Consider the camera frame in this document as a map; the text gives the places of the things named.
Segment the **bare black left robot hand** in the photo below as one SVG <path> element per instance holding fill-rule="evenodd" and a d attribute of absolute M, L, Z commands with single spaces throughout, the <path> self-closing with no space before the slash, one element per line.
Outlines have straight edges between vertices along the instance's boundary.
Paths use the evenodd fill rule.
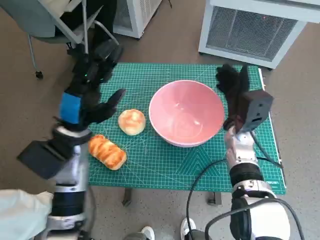
<path fill-rule="evenodd" d="M 77 60 L 70 85 L 62 94 L 58 123 L 70 131 L 83 131 L 115 114 L 126 90 L 120 88 L 101 102 L 100 85 L 111 79 L 122 53 L 123 48 L 109 39 Z"/>

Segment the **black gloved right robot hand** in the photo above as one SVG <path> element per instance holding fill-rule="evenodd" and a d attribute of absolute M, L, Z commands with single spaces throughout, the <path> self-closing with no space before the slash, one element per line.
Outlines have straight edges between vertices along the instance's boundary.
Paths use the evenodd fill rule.
<path fill-rule="evenodd" d="M 224 94 L 227 101 L 228 118 L 232 119 L 237 113 L 239 96 L 247 92 L 250 87 L 248 66 L 243 65 L 240 72 L 237 72 L 231 65 L 224 64 L 217 68 L 215 77 L 218 81 L 216 87 Z"/>

